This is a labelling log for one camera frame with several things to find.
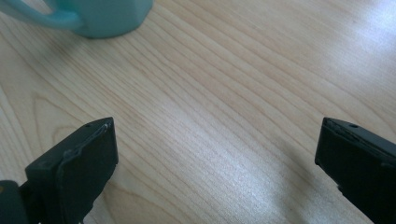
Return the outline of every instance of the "mug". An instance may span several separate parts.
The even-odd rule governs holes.
[[[0,0],[0,11],[20,21],[67,29],[90,38],[123,35],[137,28],[153,0],[45,0],[51,14],[42,14],[22,0]]]

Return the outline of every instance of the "wooden table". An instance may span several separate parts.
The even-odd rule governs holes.
[[[392,0],[157,0],[103,40],[1,14],[0,179],[113,117],[85,223],[370,223],[314,156],[323,117],[396,142],[395,75]]]

